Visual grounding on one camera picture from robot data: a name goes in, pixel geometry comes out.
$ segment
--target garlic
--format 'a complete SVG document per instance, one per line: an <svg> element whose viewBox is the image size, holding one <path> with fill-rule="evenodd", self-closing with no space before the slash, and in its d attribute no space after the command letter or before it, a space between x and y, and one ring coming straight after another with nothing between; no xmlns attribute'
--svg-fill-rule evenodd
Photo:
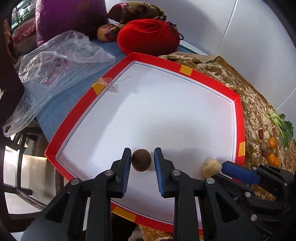
<svg viewBox="0 0 296 241"><path fill-rule="evenodd" d="M269 119L267 117L262 117L261 120L262 120L262 125L263 126L269 125L270 121L269 121Z"/></svg>
<svg viewBox="0 0 296 241"><path fill-rule="evenodd" d="M214 158L209 158L203 165L202 165L202 174L205 177L211 177L216 173L220 173L222 169L221 164Z"/></svg>
<svg viewBox="0 0 296 241"><path fill-rule="evenodd" d="M268 140L269 139L269 131L264 131L263 132L263 139Z"/></svg>

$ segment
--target potato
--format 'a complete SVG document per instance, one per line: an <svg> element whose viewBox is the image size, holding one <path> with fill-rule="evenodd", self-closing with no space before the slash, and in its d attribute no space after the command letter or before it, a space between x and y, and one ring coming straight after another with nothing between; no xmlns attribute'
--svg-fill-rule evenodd
<svg viewBox="0 0 296 241"><path fill-rule="evenodd" d="M202 174L207 178L211 177L216 173L220 173L222 169L221 164L214 158L209 158L202 165Z"/></svg>

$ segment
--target bok choy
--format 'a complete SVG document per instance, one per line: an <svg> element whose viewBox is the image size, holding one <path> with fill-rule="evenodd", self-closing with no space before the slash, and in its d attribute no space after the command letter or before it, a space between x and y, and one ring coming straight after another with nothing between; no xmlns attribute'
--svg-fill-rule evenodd
<svg viewBox="0 0 296 241"><path fill-rule="evenodd" d="M267 117L273 121L280 131L280 141L283 149L288 147L290 140L293 138L293 126L290 121L285 121L284 114L278 115L275 111L266 112Z"/></svg>

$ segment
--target orange tape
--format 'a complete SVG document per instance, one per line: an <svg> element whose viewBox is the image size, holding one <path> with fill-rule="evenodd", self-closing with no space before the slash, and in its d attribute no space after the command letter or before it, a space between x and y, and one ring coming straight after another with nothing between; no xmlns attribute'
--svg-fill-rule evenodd
<svg viewBox="0 0 296 241"><path fill-rule="evenodd" d="M113 210L112 210L113 213L117 214L118 216L121 216L125 219L128 219L129 221L132 221L134 222L136 220L136 215L133 214L133 213L130 213L118 206L116 206Z"/></svg>
<svg viewBox="0 0 296 241"><path fill-rule="evenodd" d="M94 83L92 88L94 89L96 95L99 95L100 92L105 88L105 86Z"/></svg>
<svg viewBox="0 0 296 241"><path fill-rule="evenodd" d="M245 155L245 152L246 152L246 142L241 142L239 144L239 153L238 153L238 157L240 156L244 156Z"/></svg>
<svg viewBox="0 0 296 241"><path fill-rule="evenodd" d="M189 68L189 67L187 67L185 65L181 65L180 72L183 73L183 74L186 74L186 75L190 76L191 73L192 73L192 68Z"/></svg>

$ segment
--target blue gripper pad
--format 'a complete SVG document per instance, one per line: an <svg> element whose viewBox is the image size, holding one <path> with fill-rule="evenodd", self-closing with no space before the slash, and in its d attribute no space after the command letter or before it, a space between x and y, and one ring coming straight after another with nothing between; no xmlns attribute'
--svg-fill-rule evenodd
<svg viewBox="0 0 296 241"><path fill-rule="evenodd" d="M260 182L260 178L257 176L255 171L236 165L230 161L222 164L221 171L223 174L248 185L258 184Z"/></svg>

